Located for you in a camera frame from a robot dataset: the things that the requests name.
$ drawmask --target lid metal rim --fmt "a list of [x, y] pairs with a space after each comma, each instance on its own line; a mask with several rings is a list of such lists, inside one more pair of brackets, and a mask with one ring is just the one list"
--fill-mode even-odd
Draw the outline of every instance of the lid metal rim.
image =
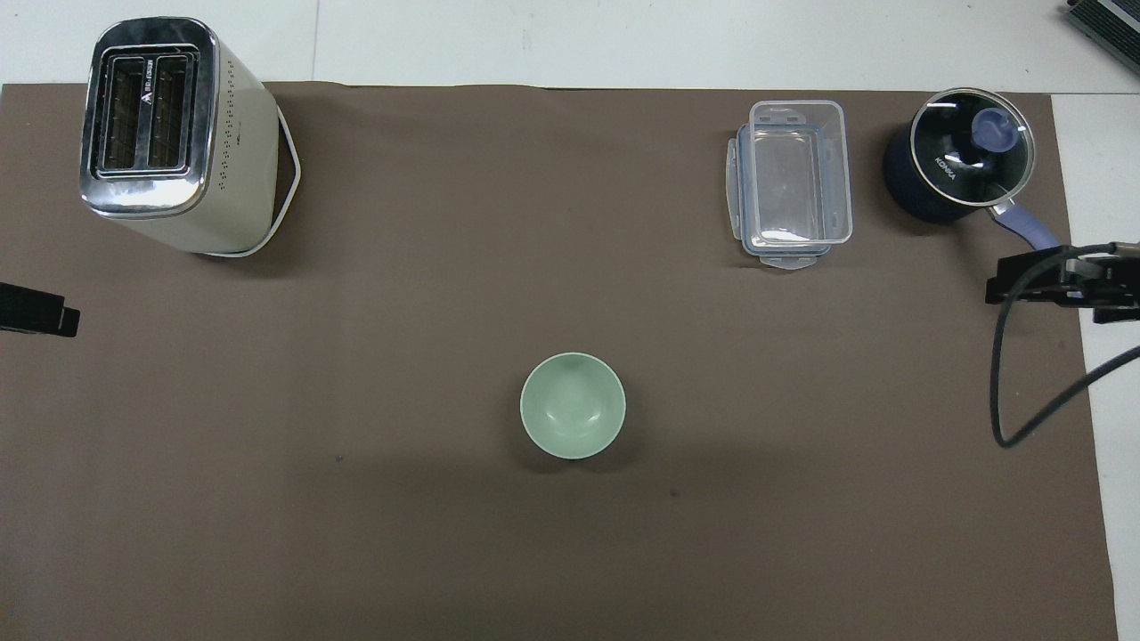
[[938, 94], [935, 94], [930, 98], [927, 98], [927, 104], [937, 103], [939, 99], [945, 98], [946, 96], [951, 96], [953, 94], [971, 94], [975, 96], [982, 96], [983, 98], [993, 100], [994, 103], [997, 103], [1003, 108], [1008, 109], [1011, 114], [1013, 114], [1013, 117], [1016, 117], [1017, 121], [1025, 127], [1025, 140], [1026, 145], [1028, 145], [1029, 147], [1029, 162], [1028, 167], [1025, 170], [1025, 175], [1021, 176], [1021, 179], [1017, 182], [1017, 185], [1013, 186], [1012, 189], [1003, 194], [1001, 197], [991, 201], [963, 201], [961, 198], [955, 198], [954, 196], [951, 196], [946, 192], [939, 189], [934, 184], [934, 181], [931, 181], [927, 177], [926, 172], [922, 171], [922, 168], [919, 165], [918, 155], [914, 153], [914, 135], [918, 131], [919, 119], [922, 116], [923, 113], [926, 113], [927, 109], [926, 104], [922, 105], [922, 107], [918, 111], [918, 113], [914, 114], [914, 117], [911, 119], [911, 136], [909, 141], [911, 165], [914, 168], [914, 171], [918, 172], [919, 177], [922, 178], [922, 181], [926, 182], [928, 187], [934, 189], [934, 192], [938, 194], [939, 197], [943, 197], [953, 203], [966, 206], [972, 206], [976, 209], [982, 209], [986, 206], [993, 206], [997, 203], [1003, 203], [1005, 201], [1011, 200], [1029, 182], [1029, 177], [1033, 175], [1033, 170], [1037, 163], [1036, 143], [1033, 139], [1033, 129], [1029, 127], [1029, 122], [1025, 119], [1025, 115], [1021, 114], [1020, 109], [1015, 107], [1013, 104], [1007, 100], [1005, 98], [999, 96], [997, 94], [994, 94], [993, 91], [986, 91], [984, 89], [976, 89], [972, 87], [955, 87], [953, 89], [940, 91]]

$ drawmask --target white surface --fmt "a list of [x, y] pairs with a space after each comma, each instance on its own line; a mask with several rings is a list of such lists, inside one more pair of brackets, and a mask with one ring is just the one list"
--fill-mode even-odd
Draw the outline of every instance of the white surface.
[[[1056, 96], [1073, 242], [1140, 242], [1140, 96]], [[1085, 367], [1140, 344], [1140, 323], [1093, 325], [1082, 310]], [[1122, 640], [1140, 639], [1140, 362], [1090, 390], [1100, 498]]]
[[[168, 14], [203, 19], [262, 80], [1140, 92], [1140, 76], [1066, 24], [1062, 5], [0, 0], [0, 82], [84, 82], [106, 26]], [[1074, 240], [1140, 241], [1140, 172], [1132, 167], [1140, 97], [1059, 96], [1054, 105]], [[1140, 323], [1093, 326], [1085, 315], [1082, 335], [1094, 366], [1140, 343]], [[1091, 390], [1122, 641], [1140, 641], [1138, 392], [1140, 364]]]

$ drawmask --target white toaster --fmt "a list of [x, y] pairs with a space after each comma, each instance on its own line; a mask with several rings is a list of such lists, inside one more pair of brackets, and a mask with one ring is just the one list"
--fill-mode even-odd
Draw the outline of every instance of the white toaster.
[[247, 255], [276, 232], [300, 179], [294, 151], [275, 217], [278, 122], [274, 97], [206, 25], [117, 23], [91, 57], [80, 194], [103, 218], [179, 250]]

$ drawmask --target toaster slot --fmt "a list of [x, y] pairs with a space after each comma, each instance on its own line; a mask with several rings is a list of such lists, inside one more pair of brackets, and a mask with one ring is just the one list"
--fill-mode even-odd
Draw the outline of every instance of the toaster slot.
[[142, 58], [116, 57], [111, 62], [107, 89], [106, 136], [103, 139], [103, 168], [135, 167], [135, 143], [139, 129], [139, 96], [146, 75]]
[[152, 169], [176, 169], [186, 162], [192, 71], [188, 56], [162, 56], [155, 65], [147, 160]]

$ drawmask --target bowl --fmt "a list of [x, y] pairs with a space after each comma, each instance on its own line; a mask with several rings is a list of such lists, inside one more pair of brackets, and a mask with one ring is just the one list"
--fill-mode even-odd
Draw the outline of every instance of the bowl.
[[588, 354], [559, 354], [527, 376], [522, 427], [559, 459], [586, 459], [613, 443], [626, 420], [626, 391], [609, 365]]

